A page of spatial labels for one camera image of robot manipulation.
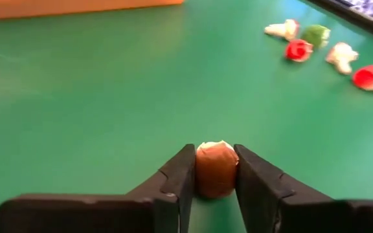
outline green surface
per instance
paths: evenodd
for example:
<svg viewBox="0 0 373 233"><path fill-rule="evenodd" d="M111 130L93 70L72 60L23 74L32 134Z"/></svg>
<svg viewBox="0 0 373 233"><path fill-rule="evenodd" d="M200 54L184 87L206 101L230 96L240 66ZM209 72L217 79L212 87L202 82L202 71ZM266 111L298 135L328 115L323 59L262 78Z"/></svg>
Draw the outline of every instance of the green surface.
<svg viewBox="0 0 373 233"><path fill-rule="evenodd" d="M303 64L264 27L332 30ZM373 198L373 93L324 61L345 41L353 70L373 35L296 0L0 21L0 202L26 192L123 194L186 143L240 143L335 198ZM235 196L194 201L190 231L245 232Z"/></svg>

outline brown ball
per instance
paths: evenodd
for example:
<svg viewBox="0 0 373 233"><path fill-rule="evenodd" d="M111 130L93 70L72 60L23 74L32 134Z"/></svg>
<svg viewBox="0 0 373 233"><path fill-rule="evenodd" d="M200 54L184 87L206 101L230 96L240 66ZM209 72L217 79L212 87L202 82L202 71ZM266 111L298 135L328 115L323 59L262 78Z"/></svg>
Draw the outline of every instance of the brown ball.
<svg viewBox="0 0 373 233"><path fill-rule="evenodd" d="M207 198L220 198L235 188L238 156L226 142L202 143L196 155L196 189Z"/></svg>

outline green table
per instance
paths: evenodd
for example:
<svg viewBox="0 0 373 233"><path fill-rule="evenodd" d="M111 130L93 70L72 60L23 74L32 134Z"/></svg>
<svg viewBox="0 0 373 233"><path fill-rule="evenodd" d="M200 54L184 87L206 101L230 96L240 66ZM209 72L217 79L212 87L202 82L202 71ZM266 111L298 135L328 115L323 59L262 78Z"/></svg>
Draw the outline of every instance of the green table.
<svg viewBox="0 0 373 233"><path fill-rule="evenodd" d="M332 29L303 64L270 23ZM186 143L240 143L334 198L373 198L373 93L324 61L338 41L373 64L373 35L297 0L0 21L0 202L123 194ZM245 232L235 198L195 200L190 231Z"/></svg>

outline black plastic holder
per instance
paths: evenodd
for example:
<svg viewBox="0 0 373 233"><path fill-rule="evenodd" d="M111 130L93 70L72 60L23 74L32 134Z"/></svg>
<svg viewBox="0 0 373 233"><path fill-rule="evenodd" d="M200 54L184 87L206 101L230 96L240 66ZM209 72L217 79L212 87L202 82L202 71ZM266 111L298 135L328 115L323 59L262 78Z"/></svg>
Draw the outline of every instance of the black plastic holder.
<svg viewBox="0 0 373 233"><path fill-rule="evenodd" d="M242 145L236 195L247 233L373 233L373 201L334 200ZM0 205L0 233L187 233L195 147L126 195L25 194Z"/></svg>
<svg viewBox="0 0 373 233"><path fill-rule="evenodd" d="M0 205L0 233L187 233L195 147L126 195L25 194Z"/></svg>
<svg viewBox="0 0 373 233"><path fill-rule="evenodd" d="M373 20L351 10L349 6L338 0L308 0L309 2L365 29L373 34Z"/></svg>
<svg viewBox="0 0 373 233"><path fill-rule="evenodd" d="M334 200L242 145L236 194L248 233L373 233L373 201Z"/></svg>

